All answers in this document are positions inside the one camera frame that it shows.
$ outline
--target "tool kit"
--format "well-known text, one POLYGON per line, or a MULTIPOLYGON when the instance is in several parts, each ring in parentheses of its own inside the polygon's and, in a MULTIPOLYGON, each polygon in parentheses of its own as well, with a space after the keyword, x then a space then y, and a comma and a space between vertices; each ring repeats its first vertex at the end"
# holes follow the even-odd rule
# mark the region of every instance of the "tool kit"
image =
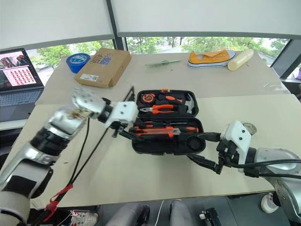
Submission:
POLYGON ((138 120, 129 132, 142 140, 132 140, 137 153, 184 155, 205 149, 203 133, 194 94, 185 90, 143 90, 136 102, 138 120))

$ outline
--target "table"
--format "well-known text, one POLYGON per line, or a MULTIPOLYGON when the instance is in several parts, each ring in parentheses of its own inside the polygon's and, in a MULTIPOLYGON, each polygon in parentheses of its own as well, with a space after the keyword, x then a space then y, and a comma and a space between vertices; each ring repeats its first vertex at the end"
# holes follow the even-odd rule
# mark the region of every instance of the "table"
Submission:
MULTIPOLYGON (((226 124, 234 120, 250 122, 258 129, 252 138, 252 147, 283 148, 301 156, 301 105, 294 95, 198 98, 197 102, 200 108, 197 118, 201 120, 205 132, 221 132, 226 124)), ((35 107, 8 160, 32 139, 59 107, 35 107)), ((100 122, 91 120, 90 123, 83 160, 104 131, 100 122)), ((86 126, 62 152, 53 166, 54 175, 45 192, 32 200, 32 207, 44 208, 49 198, 66 185, 85 133, 86 126)), ((222 174, 217 175, 196 165, 186 156, 137 154, 130 140, 121 136, 112 138, 112 133, 111 130, 105 136, 74 188, 60 202, 60 207, 259 193, 273 189, 263 178, 246 177, 237 169, 224 167, 222 174)), ((201 154, 217 161, 216 145, 207 142, 201 154)))
POLYGON ((27 119, 0 122, 0 131, 8 130, 8 129, 22 128, 25 125, 26 121, 27 121, 27 119))
MULTIPOLYGON (((146 89, 183 89, 192 91, 196 98, 289 93, 256 52, 247 64, 234 72, 227 67, 192 69, 187 66, 188 58, 189 53, 132 55, 114 87, 86 87, 112 101, 122 100, 132 85, 136 93, 146 89), (155 68, 144 66, 173 59, 181 61, 155 68)), ((36 105, 66 104, 70 100, 73 89, 79 84, 65 61, 66 58, 61 60, 36 105)))

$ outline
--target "pliers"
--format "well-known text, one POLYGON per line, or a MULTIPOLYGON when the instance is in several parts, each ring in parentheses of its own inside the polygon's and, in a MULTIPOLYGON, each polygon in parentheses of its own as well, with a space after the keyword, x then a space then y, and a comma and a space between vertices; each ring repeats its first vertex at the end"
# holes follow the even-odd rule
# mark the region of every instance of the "pliers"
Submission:
POLYGON ((173 113, 174 111, 159 111, 160 109, 173 109, 173 105, 153 105, 152 107, 145 107, 145 108, 140 108, 139 110, 142 112, 151 112, 152 114, 158 114, 158 113, 173 113))

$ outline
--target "yellow bottle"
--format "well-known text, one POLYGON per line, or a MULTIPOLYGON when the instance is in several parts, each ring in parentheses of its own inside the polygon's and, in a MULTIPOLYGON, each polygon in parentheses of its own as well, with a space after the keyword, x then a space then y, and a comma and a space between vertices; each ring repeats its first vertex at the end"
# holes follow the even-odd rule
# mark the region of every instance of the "yellow bottle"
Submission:
POLYGON ((230 71, 235 71, 238 68, 240 68, 245 62, 247 62, 254 54, 253 49, 247 49, 243 52, 241 52, 237 57, 235 57, 233 60, 231 60, 228 63, 228 69, 230 71))

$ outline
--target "blue tape roll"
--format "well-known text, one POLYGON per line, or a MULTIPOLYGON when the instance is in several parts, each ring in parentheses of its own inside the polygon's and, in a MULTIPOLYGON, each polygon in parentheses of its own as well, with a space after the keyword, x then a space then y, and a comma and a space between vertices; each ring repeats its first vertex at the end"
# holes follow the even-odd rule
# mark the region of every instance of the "blue tape roll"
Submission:
POLYGON ((67 58, 66 63, 73 73, 77 73, 90 60, 86 53, 73 54, 67 58))

